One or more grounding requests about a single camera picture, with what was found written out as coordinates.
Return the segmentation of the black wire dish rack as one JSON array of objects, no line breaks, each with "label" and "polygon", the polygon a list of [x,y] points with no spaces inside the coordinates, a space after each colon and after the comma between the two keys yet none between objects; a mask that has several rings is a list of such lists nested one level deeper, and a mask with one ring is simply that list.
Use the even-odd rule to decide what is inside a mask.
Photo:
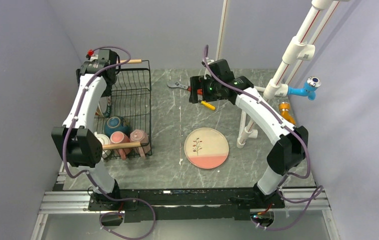
[{"label": "black wire dish rack", "polygon": [[[124,67],[116,74],[116,82],[111,89],[111,116],[121,116],[125,118],[130,126],[130,134],[136,129],[143,130],[147,133],[152,142],[152,81],[151,66],[147,59],[134,60],[135,67]],[[94,116],[93,132],[104,134],[104,124],[108,118]],[[139,158],[136,148],[127,156],[130,158]],[[104,161],[120,159],[111,150],[111,155]]]}]

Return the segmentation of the dark brown bowl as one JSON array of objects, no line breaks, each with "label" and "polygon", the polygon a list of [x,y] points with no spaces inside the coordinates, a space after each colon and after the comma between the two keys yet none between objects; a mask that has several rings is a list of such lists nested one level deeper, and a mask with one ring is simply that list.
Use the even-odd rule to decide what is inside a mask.
[{"label": "dark brown bowl", "polygon": [[122,132],[128,136],[131,133],[131,128],[124,117],[112,116],[104,123],[103,132],[108,137],[115,132]]}]

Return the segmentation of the salmon pink mug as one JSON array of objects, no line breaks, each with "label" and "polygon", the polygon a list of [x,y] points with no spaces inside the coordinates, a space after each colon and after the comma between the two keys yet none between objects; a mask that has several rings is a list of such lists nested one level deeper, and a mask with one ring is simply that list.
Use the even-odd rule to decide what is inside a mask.
[{"label": "salmon pink mug", "polygon": [[[112,144],[123,144],[123,143],[129,143],[130,139],[125,133],[121,131],[115,131],[110,136],[110,142]],[[132,151],[132,149],[131,148],[117,148],[117,149],[114,149],[113,151],[122,160],[126,160],[127,156]]]}]

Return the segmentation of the beige pink plate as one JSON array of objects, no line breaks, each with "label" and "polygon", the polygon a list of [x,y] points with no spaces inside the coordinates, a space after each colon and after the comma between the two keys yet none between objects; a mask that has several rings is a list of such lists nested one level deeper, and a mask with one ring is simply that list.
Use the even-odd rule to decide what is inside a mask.
[{"label": "beige pink plate", "polygon": [[183,145],[186,158],[201,169],[214,169],[223,164],[228,158],[229,149],[226,137],[209,127],[193,130]]}]

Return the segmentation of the white enamel cup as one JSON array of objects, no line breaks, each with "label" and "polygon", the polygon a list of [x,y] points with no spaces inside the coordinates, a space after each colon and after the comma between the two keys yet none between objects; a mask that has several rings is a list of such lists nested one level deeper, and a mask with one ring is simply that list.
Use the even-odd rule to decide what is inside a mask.
[{"label": "white enamel cup", "polygon": [[[109,145],[111,143],[110,138],[102,133],[95,132],[95,137],[100,141],[100,143],[104,145]],[[102,151],[102,159],[106,160],[112,154],[111,150],[103,150]]]}]

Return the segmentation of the light pink mug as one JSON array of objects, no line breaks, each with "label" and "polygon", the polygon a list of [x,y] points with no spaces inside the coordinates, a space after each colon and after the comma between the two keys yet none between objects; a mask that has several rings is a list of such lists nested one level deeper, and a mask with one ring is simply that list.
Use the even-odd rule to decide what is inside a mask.
[{"label": "light pink mug", "polygon": [[140,146],[135,149],[139,156],[145,159],[151,150],[151,143],[148,134],[144,130],[135,129],[130,133],[130,141],[133,143],[140,143]]}]

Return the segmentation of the teal rimmed lettered plate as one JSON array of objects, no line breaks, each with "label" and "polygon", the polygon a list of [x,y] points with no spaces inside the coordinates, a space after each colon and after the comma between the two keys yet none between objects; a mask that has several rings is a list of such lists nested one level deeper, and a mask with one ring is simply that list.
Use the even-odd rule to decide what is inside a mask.
[{"label": "teal rimmed lettered plate", "polygon": [[112,112],[112,95],[108,96],[102,96],[99,99],[97,109],[96,109],[96,115],[103,117],[103,118],[110,118]]}]

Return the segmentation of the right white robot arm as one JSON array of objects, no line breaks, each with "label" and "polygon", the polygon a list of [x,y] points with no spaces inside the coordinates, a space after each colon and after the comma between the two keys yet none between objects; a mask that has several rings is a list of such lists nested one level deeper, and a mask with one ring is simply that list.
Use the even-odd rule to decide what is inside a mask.
[{"label": "right white robot arm", "polygon": [[279,115],[263,100],[248,78],[234,75],[225,59],[204,66],[208,74],[189,79],[189,102],[196,104],[200,100],[228,100],[248,114],[273,145],[266,157],[268,167],[253,187],[253,202],[264,208],[272,202],[272,194],[284,182],[290,170],[307,159],[309,133],[305,127],[296,127]]}]

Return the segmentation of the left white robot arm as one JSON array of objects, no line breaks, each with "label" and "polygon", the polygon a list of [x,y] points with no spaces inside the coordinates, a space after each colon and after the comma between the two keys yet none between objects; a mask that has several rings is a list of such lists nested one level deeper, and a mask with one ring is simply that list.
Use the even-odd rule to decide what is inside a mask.
[{"label": "left white robot arm", "polygon": [[93,197],[108,210],[115,210],[122,201],[120,188],[103,163],[102,143],[94,133],[94,120],[100,99],[111,94],[121,64],[115,51],[97,51],[90,50],[87,60],[76,69],[77,95],[67,118],[52,129],[51,137],[69,177],[87,176]]}]

